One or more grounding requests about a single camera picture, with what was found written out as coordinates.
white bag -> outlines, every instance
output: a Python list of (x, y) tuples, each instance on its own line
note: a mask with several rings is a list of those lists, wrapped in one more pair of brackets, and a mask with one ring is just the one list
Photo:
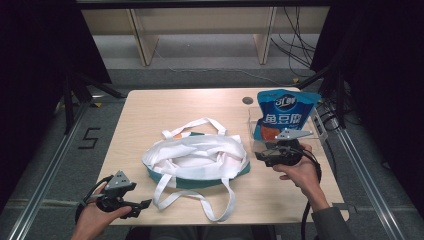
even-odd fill
[[(185, 128), (205, 123), (211, 123), (218, 130), (218, 134), (184, 137), (182, 131)], [(183, 136), (175, 139), (180, 133)], [(165, 209), (180, 196), (190, 196), (200, 199), (209, 220), (222, 222), (228, 219), (235, 204), (235, 194), (229, 181), (248, 173), (250, 164), (240, 136), (225, 136), (225, 133), (226, 129), (210, 118), (195, 120), (172, 132), (162, 132), (165, 140), (156, 142), (142, 157), (150, 177), (158, 183), (153, 196), (153, 204), (158, 209)], [(215, 217), (209, 201), (192, 190), (172, 193), (159, 202), (165, 187), (193, 189), (221, 183), (228, 189), (230, 198), (225, 212), (218, 218)]]

person's arm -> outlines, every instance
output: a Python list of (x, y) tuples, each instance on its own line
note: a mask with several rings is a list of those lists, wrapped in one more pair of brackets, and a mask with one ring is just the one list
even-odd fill
[(90, 203), (82, 210), (71, 240), (93, 240), (99, 237), (113, 220), (126, 215), (131, 210), (130, 206), (126, 206), (113, 212), (103, 212), (96, 203)]
[[(312, 152), (312, 147), (301, 144), (302, 147)], [(302, 193), (308, 198), (312, 208), (314, 220), (320, 240), (325, 239), (356, 239), (344, 221), (340, 210), (330, 207), (325, 194), (319, 185), (315, 165), (306, 157), (302, 157), (295, 166), (274, 165), (274, 171), (284, 172), (281, 180), (292, 180)]]

black curtain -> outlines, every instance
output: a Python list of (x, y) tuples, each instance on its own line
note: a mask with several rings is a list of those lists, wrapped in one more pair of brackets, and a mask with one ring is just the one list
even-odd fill
[[(346, 81), (363, 124), (424, 217), (424, 5), (412, 0), (375, 2), (372, 19), (361, 26), (366, 34), (356, 36), (361, 46), (347, 56)], [(314, 70), (329, 64), (353, 19), (347, 8), (330, 13)]]
[(75, 5), (0, 1), (0, 59), (1, 212), (49, 127), (69, 71), (110, 78)]

teal bag bottom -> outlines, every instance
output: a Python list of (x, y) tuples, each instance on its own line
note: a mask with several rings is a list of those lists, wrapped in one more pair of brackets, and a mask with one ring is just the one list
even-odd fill
[[(149, 176), (156, 183), (159, 183), (163, 174), (157, 173), (157, 172), (153, 171), (152, 169), (150, 169), (149, 167), (147, 167), (147, 171), (149, 173)], [(239, 174), (237, 174), (236, 177), (244, 175), (248, 172), (250, 172), (250, 162), (246, 165), (246, 167)], [(219, 185), (219, 184), (222, 184), (221, 179), (191, 180), (191, 179), (177, 178), (177, 188), (182, 188), (182, 189), (207, 188), (207, 187), (212, 187), (212, 186), (216, 186), (216, 185)]]

sleeve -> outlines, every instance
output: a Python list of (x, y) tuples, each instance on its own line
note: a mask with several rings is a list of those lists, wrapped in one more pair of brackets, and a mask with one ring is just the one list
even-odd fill
[(343, 219), (340, 210), (336, 207), (314, 212), (312, 219), (320, 240), (356, 239)]

